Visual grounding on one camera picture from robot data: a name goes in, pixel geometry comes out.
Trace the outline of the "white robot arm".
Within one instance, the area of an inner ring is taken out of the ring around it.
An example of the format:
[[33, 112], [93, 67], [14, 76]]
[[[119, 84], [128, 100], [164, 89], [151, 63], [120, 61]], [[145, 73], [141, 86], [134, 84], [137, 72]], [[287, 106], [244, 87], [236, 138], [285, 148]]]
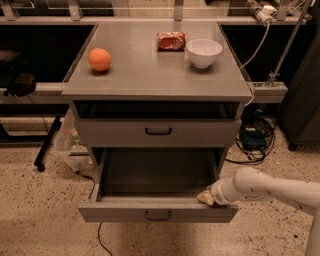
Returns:
[[208, 206], [272, 198], [301, 210], [313, 217], [305, 256], [320, 256], [320, 183], [276, 178], [242, 167], [234, 175], [207, 186], [196, 198]]

